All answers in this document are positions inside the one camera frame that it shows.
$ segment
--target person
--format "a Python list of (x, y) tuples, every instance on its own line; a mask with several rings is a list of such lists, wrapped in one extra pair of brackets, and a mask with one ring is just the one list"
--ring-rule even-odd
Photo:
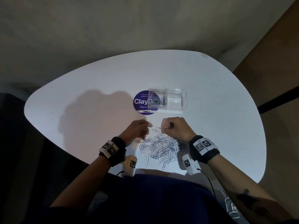
[[(110, 167), (123, 161), (125, 147), (135, 138), (146, 138), (149, 127), (152, 124), (145, 120), (133, 121), (100, 149), (99, 157), (71, 182), (50, 208), (23, 223), (235, 223), (207, 188), (147, 174), (120, 178), (120, 184), (111, 186), (108, 199), (90, 215), (85, 215)], [(210, 167), (250, 223), (297, 223), (271, 195), (224, 158), (218, 149), (200, 153), (194, 145), (203, 137), (197, 135), (184, 118), (167, 118), (161, 129), (168, 136), (189, 144), (192, 159)]]

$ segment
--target table surface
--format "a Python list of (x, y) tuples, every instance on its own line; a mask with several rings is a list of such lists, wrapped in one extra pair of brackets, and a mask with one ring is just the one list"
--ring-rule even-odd
[[(138, 113), (133, 98), (149, 87), (186, 90), (188, 107), (181, 114)], [(180, 116), (254, 181), (259, 182), (265, 171), (266, 140), (254, 101), (226, 67), (200, 52), (152, 50), (96, 61), (34, 92), (24, 112), (45, 137), (89, 164), (99, 147), (133, 120), (146, 119), (159, 130), (162, 118)], [(149, 158), (136, 142), (128, 147), (129, 154), (138, 157), (137, 168), (186, 173), (177, 160)], [(116, 174), (121, 168), (119, 164), (109, 172)]]

